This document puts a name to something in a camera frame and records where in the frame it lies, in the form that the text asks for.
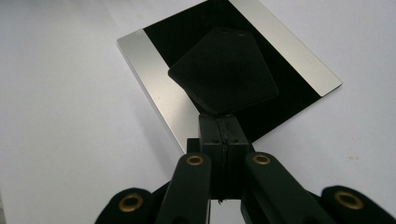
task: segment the silver metal plate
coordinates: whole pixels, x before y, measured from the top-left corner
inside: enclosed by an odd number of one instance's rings
[[[320,96],[342,84],[341,80],[260,2],[230,2]],[[186,151],[187,138],[198,137],[199,112],[186,92],[167,75],[168,66],[144,30],[124,36],[118,43],[125,60],[138,76],[142,88],[155,104],[180,147]]]

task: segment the black panel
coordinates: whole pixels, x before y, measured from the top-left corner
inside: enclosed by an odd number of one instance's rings
[[[320,99],[294,68],[228,1],[203,2],[144,30],[171,67],[214,27],[252,33],[279,90],[275,99],[235,114],[250,141],[257,140]]]

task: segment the white surface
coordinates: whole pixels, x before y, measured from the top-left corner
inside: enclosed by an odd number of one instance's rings
[[[93,223],[154,190],[180,151],[116,40],[199,1],[1,1],[0,189],[7,224]],[[344,85],[255,143],[307,189],[360,190],[396,216],[396,3],[262,2]],[[212,223],[241,223],[239,211]]]

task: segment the black plastic part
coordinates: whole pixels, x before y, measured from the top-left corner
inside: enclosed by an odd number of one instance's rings
[[[254,142],[320,99],[295,69],[229,1],[205,1],[152,24],[144,31],[171,67],[214,27],[228,27],[251,33],[279,90],[279,95],[275,99],[235,113],[248,140]],[[198,104],[195,105],[198,110],[204,111]]]
[[[278,95],[253,35],[244,31],[214,28],[168,74],[207,114],[216,117]]]
[[[273,156],[246,156],[247,182],[270,223],[335,224],[316,200]]]
[[[200,115],[201,152],[212,160],[212,199],[240,199],[250,145],[233,115]]]
[[[341,186],[326,188],[322,191],[320,203],[338,223],[396,224],[394,217],[354,189]]]
[[[142,204],[134,211],[123,212],[120,210],[120,202],[128,195],[138,195]],[[144,189],[126,189],[116,194],[96,219],[96,224],[144,224],[150,223],[152,218],[151,209],[154,203],[153,195]]]
[[[187,139],[187,153],[201,152],[199,143],[200,143],[199,138],[188,138]]]
[[[182,156],[155,223],[208,223],[210,168],[210,158],[202,153],[188,153]]]

